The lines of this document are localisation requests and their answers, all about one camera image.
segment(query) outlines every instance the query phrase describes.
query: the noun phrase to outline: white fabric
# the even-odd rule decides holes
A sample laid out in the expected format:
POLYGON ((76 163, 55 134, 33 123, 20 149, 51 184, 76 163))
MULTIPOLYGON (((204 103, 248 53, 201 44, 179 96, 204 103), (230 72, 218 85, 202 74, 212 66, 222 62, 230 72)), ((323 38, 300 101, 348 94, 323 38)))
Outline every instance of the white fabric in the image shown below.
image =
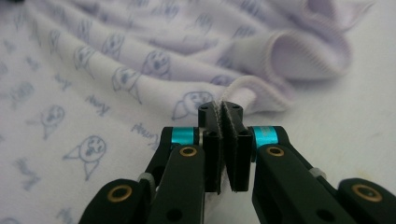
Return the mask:
POLYGON ((105 183, 144 172, 164 126, 196 126, 202 103, 289 108, 288 79, 347 73, 344 31, 370 5, 0 2, 0 224, 77 223, 105 183))

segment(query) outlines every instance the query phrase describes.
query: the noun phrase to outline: cloth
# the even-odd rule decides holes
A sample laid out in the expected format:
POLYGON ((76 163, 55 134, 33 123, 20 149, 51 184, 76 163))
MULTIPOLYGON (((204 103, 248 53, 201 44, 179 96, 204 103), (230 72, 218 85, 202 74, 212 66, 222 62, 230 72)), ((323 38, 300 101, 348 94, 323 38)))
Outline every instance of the cloth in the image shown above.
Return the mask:
POLYGON ((370 5, 0 2, 0 224, 77 223, 104 184, 144 172, 164 126, 196 126, 202 103, 290 108, 290 80, 347 74, 344 32, 370 5))

